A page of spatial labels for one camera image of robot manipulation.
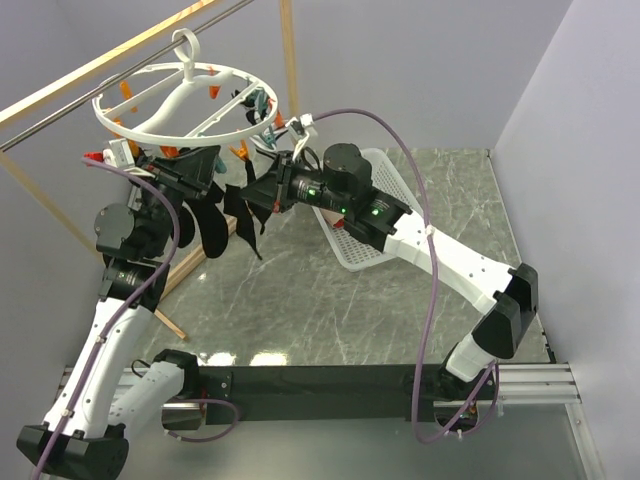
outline orange clothespin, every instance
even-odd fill
[[[213,76],[215,74],[216,74],[216,71],[212,67],[209,67],[209,75]],[[209,96],[214,100],[218,96],[218,93],[220,93],[220,87],[216,87],[216,86],[209,87]]]
[[[115,118],[113,121],[114,123],[122,126],[122,120],[120,120],[119,118]],[[111,133],[113,133],[113,136],[116,138],[122,138],[122,135],[118,135],[116,132]],[[127,139],[127,143],[129,144],[129,148],[131,149],[131,153],[133,154],[134,158],[138,157],[138,155],[140,155],[140,147],[138,146],[138,144],[129,139]]]
[[[273,107],[272,99],[269,99],[269,105]],[[282,118],[282,114],[280,113],[280,110],[278,110],[278,113],[276,113],[276,119],[274,120],[273,124],[276,126],[278,130],[284,127],[284,119]]]
[[[162,150],[162,153],[164,153],[167,158],[173,158],[180,155],[180,152],[178,152],[176,147],[160,147],[160,150]]]
[[[126,81],[120,82],[120,91],[122,92],[122,96],[125,100],[129,100],[133,97],[133,92],[131,91],[131,87]],[[133,107],[131,109],[131,113],[136,113],[138,111],[138,107]]]
[[[246,162],[247,160],[249,160],[249,149],[247,148],[247,144],[244,140],[240,140],[240,144],[242,145],[242,147],[240,147],[239,149],[235,149],[230,146],[229,150],[231,150],[231,152],[240,160]]]

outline white plastic hanger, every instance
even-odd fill
[[[161,70],[177,70],[176,72],[111,109],[102,108],[102,95],[99,95],[92,100],[93,110],[98,121],[102,125],[110,131],[135,142],[177,148],[195,148],[205,147],[208,145],[233,143],[261,133],[271,125],[278,112],[278,99],[275,92],[271,87],[269,87],[269,85],[254,75],[243,72],[242,70],[224,65],[196,63],[196,59],[200,56],[200,42],[198,41],[198,38],[191,30],[186,28],[173,32],[173,41],[180,37],[185,37],[191,47],[188,54],[182,48],[182,45],[174,49],[174,52],[180,62],[148,65],[143,69],[138,70],[133,75],[142,75]],[[207,73],[205,75],[194,75],[196,70]],[[211,71],[214,71],[215,75],[211,75],[209,73]],[[198,124],[195,128],[183,136],[157,135],[154,133],[166,124],[180,104],[191,94],[209,87],[220,87],[232,77],[245,80],[248,83],[248,86],[232,98],[231,101],[220,107],[210,117]],[[145,100],[176,84],[178,85],[171,91],[171,93],[169,93],[169,95],[167,95],[158,110],[151,117],[136,127],[127,128],[114,121],[127,110],[140,105]],[[272,100],[271,108],[268,111],[267,116],[261,122],[243,130],[219,135],[205,135],[205,132],[209,128],[220,122],[225,115],[244,102],[251,93],[258,89],[264,90],[269,99]]]

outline wooden pole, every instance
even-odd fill
[[[282,46],[284,64],[287,73],[287,94],[289,96],[289,117],[300,113],[298,104],[298,75],[296,71],[296,47],[293,32],[293,8],[291,0],[280,0],[280,24],[282,27]]]
[[[9,156],[0,151],[0,165],[5,168],[9,174],[16,179],[16,181],[22,185],[22,187],[29,192],[33,198],[35,198],[40,205],[42,205],[45,210],[47,210],[51,216],[53,216],[56,220],[58,220],[71,235],[73,235],[76,240],[78,240],[84,247],[89,250],[93,255],[96,256],[100,261],[102,261],[102,257],[96,251],[93,242],[87,238],[87,236],[82,233],[82,231],[71,221],[71,219],[67,216],[66,213],[62,211],[60,207],[47,195],[40,186],[33,181],[27,173],[22,170],[13,160],[9,158]]]

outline metal rod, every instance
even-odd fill
[[[207,28],[215,25],[216,23],[221,22],[222,20],[227,18],[229,15],[237,12],[238,10],[240,10],[243,7],[246,7],[247,5],[252,3],[253,1],[254,0],[243,0],[243,1],[239,2],[239,3],[236,3],[233,7],[228,8],[227,10],[222,12],[220,15],[217,15],[217,16],[213,17],[212,19],[206,21],[205,23],[203,23],[202,25],[200,25],[199,27],[194,29],[193,33],[195,33],[197,35],[197,34],[203,32],[203,31],[205,31]],[[7,150],[15,147],[16,145],[24,142],[27,138],[35,135],[36,133],[38,133],[43,128],[48,127],[53,122],[61,119],[62,117],[68,115],[69,113],[73,112],[74,110],[80,108],[82,105],[87,103],[93,97],[95,97],[96,95],[101,94],[102,92],[107,90],[109,87],[112,87],[113,85],[121,82],[122,80],[125,80],[125,79],[129,78],[133,73],[137,72],[141,68],[146,67],[151,62],[153,62],[153,61],[157,60],[158,58],[160,58],[162,55],[164,55],[166,53],[169,53],[171,50],[173,50],[177,46],[182,45],[185,41],[186,41],[185,37],[180,37],[180,39],[176,40],[175,42],[170,43],[166,47],[163,47],[162,49],[158,50],[153,55],[148,56],[144,60],[141,60],[140,62],[138,62],[135,65],[133,65],[132,67],[127,68],[125,71],[123,71],[121,73],[118,73],[117,75],[111,77],[109,80],[104,82],[102,85],[99,85],[96,88],[94,88],[93,90],[90,90],[89,92],[85,93],[81,97],[75,99],[73,102],[65,105],[60,110],[55,111],[54,113],[52,113],[48,117],[43,118],[38,123],[36,123],[36,124],[32,125],[31,127],[27,128],[24,132],[16,135],[12,139],[6,141],[2,145],[0,145],[0,150],[3,151],[3,152],[6,152]]]

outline black bracket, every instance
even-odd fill
[[[176,398],[198,398],[201,396],[198,357],[179,350],[165,349],[154,357],[153,362],[173,363],[184,371],[183,387]]]
[[[200,378],[211,398],[239,407],[242,421],[408,420],[414,369],[415,365],[200,367]],[[455,380],[439,365],[423,366],[420,421],[434,421],[436,401],[466,400],[475,382]],[[485,384],[477,399],[490,400],[494,392],[494,386]],[[228,424],[232,418],[227,408],[207,408],[209,425]]]
[[[479,347],[502,359],[513,358],[538,313],[538,273],[525,263],[509,273],[511,282],[472,332]]]
[[[18,450],[36,465],[52,432],[47,425],[22,427]],[[124,425],[109,426],[103,438],[60,435],[49,455],[44,473],[69,480],[115,480],[129,454]]]

